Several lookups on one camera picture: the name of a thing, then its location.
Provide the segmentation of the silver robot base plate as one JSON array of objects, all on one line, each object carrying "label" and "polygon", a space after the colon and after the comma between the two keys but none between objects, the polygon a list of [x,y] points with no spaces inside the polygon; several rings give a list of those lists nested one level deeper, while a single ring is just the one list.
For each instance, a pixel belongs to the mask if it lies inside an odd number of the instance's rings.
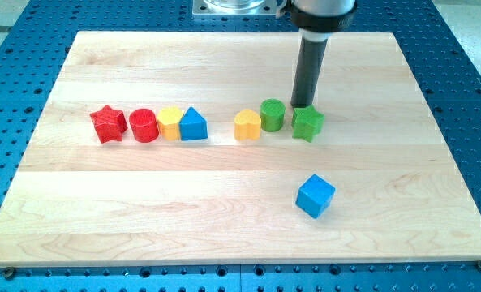
[{"label": "silver robot base plate", "polygon": [[192,14],[199,17],[219,15],[274,15],[278,0],[193,0]]}]

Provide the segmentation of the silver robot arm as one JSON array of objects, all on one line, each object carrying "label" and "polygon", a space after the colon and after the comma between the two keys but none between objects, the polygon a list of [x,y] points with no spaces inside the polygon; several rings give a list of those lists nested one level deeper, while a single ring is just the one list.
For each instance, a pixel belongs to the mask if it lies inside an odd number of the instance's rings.
[{"label": "silver robot arm", "polygon": [[323,42],[353,23],[357,7],[356,0],[283,0],[277,1],[275,15],[288,14],[304,39]]}]

